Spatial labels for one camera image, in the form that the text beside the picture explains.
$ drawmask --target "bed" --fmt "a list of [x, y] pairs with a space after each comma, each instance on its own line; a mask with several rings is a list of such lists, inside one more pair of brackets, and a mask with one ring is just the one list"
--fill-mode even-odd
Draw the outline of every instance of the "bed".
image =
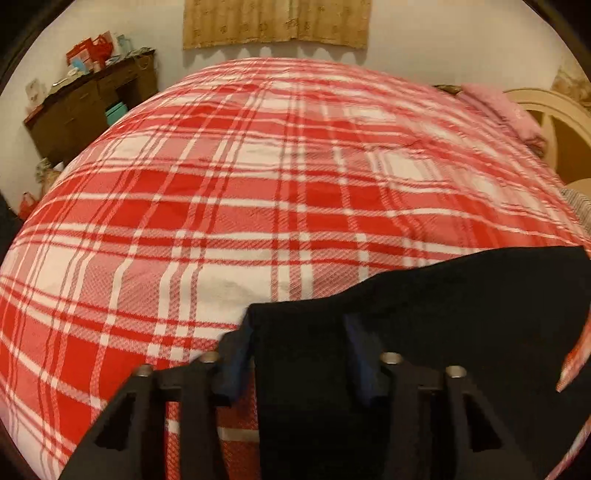
[[[590, 252], [562, 187], [508, 130], [432, 87], [312, 60], [203, 69], [82, 152], [17, 236], [0, 270], [0, 419], [56, 479], [134, 367], [213, 349], [251, 303], [484, 249]], [[218, 423], [230, 477], [257, 478], [252, 395]]]

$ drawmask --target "teal box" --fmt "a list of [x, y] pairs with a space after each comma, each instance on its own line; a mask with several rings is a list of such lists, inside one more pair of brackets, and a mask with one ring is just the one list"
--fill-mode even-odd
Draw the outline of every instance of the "teal box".
[[107, 116], [107, 124], [113, 125], [119, 118], [127, 113], [127, 107], [123, 102], [119, 102], [117, 105], [109, 108], [105, 115]]

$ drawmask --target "beige wall hanging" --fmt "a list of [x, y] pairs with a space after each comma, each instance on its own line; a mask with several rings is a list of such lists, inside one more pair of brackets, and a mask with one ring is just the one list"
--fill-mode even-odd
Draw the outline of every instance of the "beige wall hanging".
[[371, 0], [186, 0], [183, 47], [292, 39], [367, 48]]

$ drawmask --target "wooden dresser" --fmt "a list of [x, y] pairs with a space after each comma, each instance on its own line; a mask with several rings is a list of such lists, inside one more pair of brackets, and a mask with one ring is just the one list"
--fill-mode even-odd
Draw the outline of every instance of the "wooden dresser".
[[69, 163], [107, 130], [110, 107], [123, 102], [131, 110], [157, 93], [154, 54], [128, 57], [48, 96], [24, 122], [39, 155]]

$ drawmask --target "dresser drawer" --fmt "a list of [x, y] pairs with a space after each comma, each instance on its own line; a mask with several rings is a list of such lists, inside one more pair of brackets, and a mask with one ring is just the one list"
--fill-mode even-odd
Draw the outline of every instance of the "dresser drawer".
[[100, 102], [97, 84], [94, 81], [78, 87], [64, 99], [64, 107], [68, 113], [76, 113], [85, 110], [88, 105]]
[[138, 77], [138, 69], [135, 63], [127, 63], [113, 70], [105, 78], [99, 80], [99, 91], [112, 92], [113, 90], [135, 80]]

